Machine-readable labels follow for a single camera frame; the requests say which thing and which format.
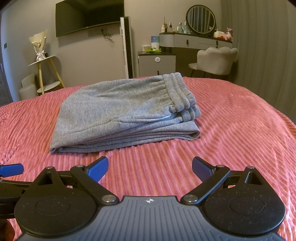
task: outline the folded gray sweatpants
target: folded gray sweatpants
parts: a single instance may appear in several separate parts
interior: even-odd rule
[[[50,152],[95,152],[180,138],[200,131],[196,100],[180,73],[82,87],[60,106]]]

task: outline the drawer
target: drawer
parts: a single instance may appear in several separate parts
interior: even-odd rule
[[[178,48],[199,49],[199,37],[175,34],[174,46]]]
[[[207,38],[200,38],[200,44],[209,44],[209,45],[215,45],[216,46],[215,39],[207,39]]]
[[[175,65],[146,65],[139,67],[139,77],[146,77],[146,76],[155,76],[157,75],[157,71],[159,75],[163,74],[171,74],[176,72]]]
[[[145,65],[175,65],[175,55],[139,55],[139,66]],[[156,62],[155,58],[159,57],[160,62]]]
[[[216,45],[211,45],[211,44],[201,44],[201,43],[200,43],[199,49],[207,50],[207,49],[210,48],[210,47],[214,47],[214,48],[216,48]]]
[[[174,34],[160,34],[159,46],[174,47]]]
[[[232,49],[232,43],[218,40],[218,48],[221,48],[221,47],[228,47]]]

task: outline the pink stuffed animal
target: pink stuffed animal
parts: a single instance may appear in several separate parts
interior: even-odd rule
[[[232,42],[232,33],[233,33],[233,30],[232,28],[227,28],[227,35],[225,36],[225,40],[230,40]]]

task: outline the round side table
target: round side table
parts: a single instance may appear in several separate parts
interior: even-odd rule
[[[40,61],[36,61],[36,62],[28,65],[28,67],[29,67],[31,65],[37,64],[37,67],[38,67],[38,76],[39,76],[39,83],[40,83],[40,89],[37,91],[38,93],[41,93],[42,92],[42,94],[44,94],[44,91],[50,90],[50,89],[58,86],[59,84],[62,86],[62,88],[65,88],[65,85],[64,85],[64,83],[63,83],[63,81],[62,81],[62,79],[61,79],[61,77],[60,77],[60,75],[59,75],[59,73],[57,71],[57,68],[55,67],[55,65],[54,65],[54,63],[53,63],[53,61],[51,59],[54,56],[55,55],[49,56],[47,58],[44,58],[44,59],[42,59]],[[59,80],[59,81],[56,81],[56,82],[54,82],[52,84],[48,84],[46,86],[43,86],[42,71],[41,71],[41,62],[44,61],[44,60],[49,60],[50,61],[51,65],[52,65],[52,68],[54,69],[54,72],[57,75],[57,78]]]

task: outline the white stool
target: white stool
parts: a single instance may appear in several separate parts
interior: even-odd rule
[[[207,50],[200,50],[197,53],[197,63],[189,64],[189,68],[193,69],[190,77],[195,70],[216,75],[228,75],[236,58],[237,48],[222,47],[217,49],[210,47]]]
[[[35,79],[36,74],[30,74],[22,80],[22,88],[19,90],[21,100],[35,98],[38,96]]]

